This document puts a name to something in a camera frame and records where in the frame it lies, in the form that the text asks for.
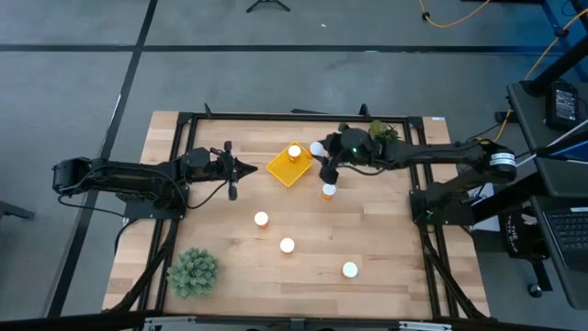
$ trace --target wooden tabletop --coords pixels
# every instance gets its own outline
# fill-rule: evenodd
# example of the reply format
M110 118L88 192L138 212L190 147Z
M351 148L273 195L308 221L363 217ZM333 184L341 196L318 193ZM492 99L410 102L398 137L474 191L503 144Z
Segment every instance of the wooden tabletop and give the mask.
M168 160L177 112L153 113L141 162ZM365 123L350 123L366 127ZM428 143L449 143L441 118L424 118ZM259 170L238 185L239 199L220 190L203 207L189 211L179 224L174 256L190 247L206 248L220 262L219 281L209 297L181 300L168 288L166 314L308 316L332 318L431 317L423 252L408 201L408 169L361 176L341 169L338 192L321 197L317 163L291 188L266 170L289 143L305 146L336 131L333 122L199 120L195 146L222 148L232 141L233 154ZM396 130L404 133L401 126ZM184 151L183 142L180 151ZM423 188L424 174L419 169ZM453 165L435 165L436 181L457 175ZM218 182L191 187L190 204L205 199ZM261 229L254 215L265 211ZM141 220L121 236L110 275L104 308L118 303L145 268L154 221ZM488 314L480 269L471 238L459 227L444 227L450 266L456 281ZM290 255L279 250L284 237L294 239ZM355 262L358 276L341 274ZM160 273L153 277L148 307L153 308ZM447 313L442 280L437 277L442 310Z

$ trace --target white cap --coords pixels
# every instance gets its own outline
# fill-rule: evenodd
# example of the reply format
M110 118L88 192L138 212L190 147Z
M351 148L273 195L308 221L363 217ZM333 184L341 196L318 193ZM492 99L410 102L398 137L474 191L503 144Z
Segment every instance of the white cap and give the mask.
M301 153L302 153L302 150L300 149L300 146L298 146L298 145L291 145L288 148L288 155L290 155L292 157L300 156Z
M311 143L311 153L312 155L321 156L322 155L322 144L319 142Z
M337 191L337 186L331 184L322 184L322 193L332 196Z
M258 212L255 217L255 224L259 225L259 226L264 226L267 224L267 221L269 221L269 217L267 216L267 213L265 213L264 211L260 211Z
M282 241L279 243L279 249L281 249L284 253L292 253L294 250L294 240L291 238L282 239Z
M343 275L347 278L357 276L357 265L353 262L346 262L343 264Z

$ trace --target yellow cable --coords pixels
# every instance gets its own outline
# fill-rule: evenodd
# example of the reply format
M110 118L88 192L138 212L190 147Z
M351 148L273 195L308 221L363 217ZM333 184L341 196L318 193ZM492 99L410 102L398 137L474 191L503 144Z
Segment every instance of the yellow cable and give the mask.
M486 0L485 3L481 4L481 6L479 6L478 8L476 8L474 11L472 11L471 13L469 13L468 15L464 16L461 19L458 19L457 21L453 22L453 23L449 23L449 24L437 24L434 21L431 20L431 18L429 17L425 17L425 19L431 23L432 26L436 27L436 28L451 28L453 26L456 26L457 24L465 21L466 19L476 15L476 13L478 13L482 8L484 8L486 5L488 5L490 3L491 0ZM426 10L424 10L424 4L423 4L423 0L419 0L419 3L421 3L421 11L423 12L423 14L426 12Z
M563 30L567 30L570 25L577 21L578 18L580 18L580 16L584 15L588 13L588 9L584 9L580 14L576 15L574 18L572 18L568 24L566 24L563 27ZM549 51L551 51L551 49L553 48L553 46L558 42L558 40L560 39L560 37L556 37L550 44L549 46L543 51L543 53L541 54L541 56L539 56L539 58L537 59L537 61L535 62L535 64L533 64L533 66L531 67L531 70L529 70L528 74L526 74L525 76L525 80L529 79L529 77L531 76L531 74L535 71L535 69L537 69L537 67L539 66L539 64L541 63L541 61L543 61L543 58L545 58L545 55L547 55L549 53ZM500 130L498 131L498 135L496 135L496 138L494 138L494 141L498 141L500 139L500 137L503 135L503 131L504 131L504 127L506 126L506 122L508 121L508 117L511 115L511 112L513 110L512 109L508 109L508 111L506 112L506 116L504 117L504 121L503 121L503 125L501 125Z

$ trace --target succulent plant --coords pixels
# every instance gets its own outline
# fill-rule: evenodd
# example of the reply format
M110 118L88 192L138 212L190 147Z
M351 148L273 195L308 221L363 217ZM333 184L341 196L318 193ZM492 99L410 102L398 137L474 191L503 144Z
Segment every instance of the succulent plant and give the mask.
M167 269L167 281L182 299L209 295L217 282L218 266L206 249L191 248Z
M395 141L398 133L389 124L374 120L369 124L369 135L375 140Z

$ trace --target yellow plastic tray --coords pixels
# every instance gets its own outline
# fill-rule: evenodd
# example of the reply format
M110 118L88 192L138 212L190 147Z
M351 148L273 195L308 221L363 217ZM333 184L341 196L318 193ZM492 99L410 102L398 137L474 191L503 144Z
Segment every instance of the yellow plastic tray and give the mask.
M302 150L298 162L290 161L288 148L292 145L297 145ZM280 154L278 154L276 158L266 166L266 169L274 175L277 180L289 188L312 166L312 161L311 153L299 143L294 142L280 152Z

